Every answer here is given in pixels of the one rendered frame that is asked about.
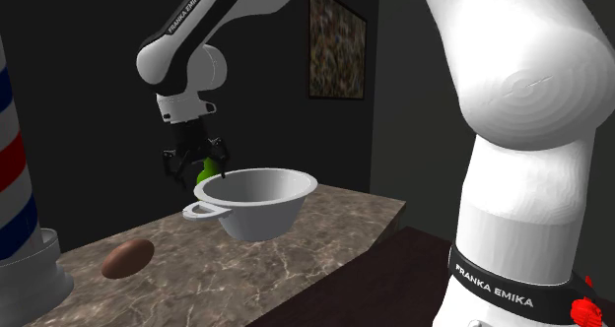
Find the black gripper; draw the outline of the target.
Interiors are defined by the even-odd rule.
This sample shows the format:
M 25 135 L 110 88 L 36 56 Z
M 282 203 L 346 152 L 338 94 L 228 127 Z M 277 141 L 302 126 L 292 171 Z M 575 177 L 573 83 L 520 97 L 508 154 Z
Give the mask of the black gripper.
M 162 151 L 164 172 L 171 177 L 182 189 L 186 189 L 183 178 L 184 171 L 189 164 L 204 161 L 207 158 L 217 162 L 220 175 L 225 178 L 230 154 L 226 142 L 222 138 L 210 139 L 202 117 L 177 122 L 171 125 L 174 147 L 172 150 Z M 171 167 L 171 161 L 179 159 L 177 168 Z

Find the green pear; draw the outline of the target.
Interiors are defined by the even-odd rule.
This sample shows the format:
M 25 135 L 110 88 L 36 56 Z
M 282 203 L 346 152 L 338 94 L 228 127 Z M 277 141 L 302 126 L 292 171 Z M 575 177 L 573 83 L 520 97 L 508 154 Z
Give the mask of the green pear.
M 196 177 L 196 183 L 200 183 L 201 181 L 215 176 L 220 173 L 220 168 L 217 162 L 213 161 L 210 158 L 207 158 L 203 161 L 202 170 L 198 173 Z

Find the brown egg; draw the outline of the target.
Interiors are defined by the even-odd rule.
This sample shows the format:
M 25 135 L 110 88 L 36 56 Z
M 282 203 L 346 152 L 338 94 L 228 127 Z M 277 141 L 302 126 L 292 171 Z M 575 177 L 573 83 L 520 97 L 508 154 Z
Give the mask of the brown egg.
M 128 240 L 114 248 L 104 259 L 101 273 L 108 279 L 122 279 L 144 269 L 153 258 L 154 244 L 148 239 Z

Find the red white blue striped pole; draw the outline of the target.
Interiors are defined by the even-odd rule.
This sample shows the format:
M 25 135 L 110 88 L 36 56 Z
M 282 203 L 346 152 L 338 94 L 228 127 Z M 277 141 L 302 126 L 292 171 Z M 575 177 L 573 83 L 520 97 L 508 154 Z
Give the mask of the red white blue striped pole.
M 39 225 L 0 38 L 0 327 L 24 327 L 70 295 L 60 254 L 57 232 Z

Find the dark robot stand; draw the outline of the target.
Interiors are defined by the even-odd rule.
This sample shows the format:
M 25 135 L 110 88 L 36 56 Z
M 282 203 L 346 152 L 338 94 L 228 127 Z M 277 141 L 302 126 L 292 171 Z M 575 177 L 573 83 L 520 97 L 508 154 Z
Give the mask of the dark robot stand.
M 449 248 L 406 227 L 246 327 L 431 327 Z

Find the dark framed wall picture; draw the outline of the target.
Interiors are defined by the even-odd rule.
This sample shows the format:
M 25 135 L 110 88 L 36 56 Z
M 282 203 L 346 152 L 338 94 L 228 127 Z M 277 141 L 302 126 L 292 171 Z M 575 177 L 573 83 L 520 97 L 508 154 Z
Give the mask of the dark framed wall picture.
M 308 0 L 308 95 L 365 96 L 367 21 L 339 0 Z

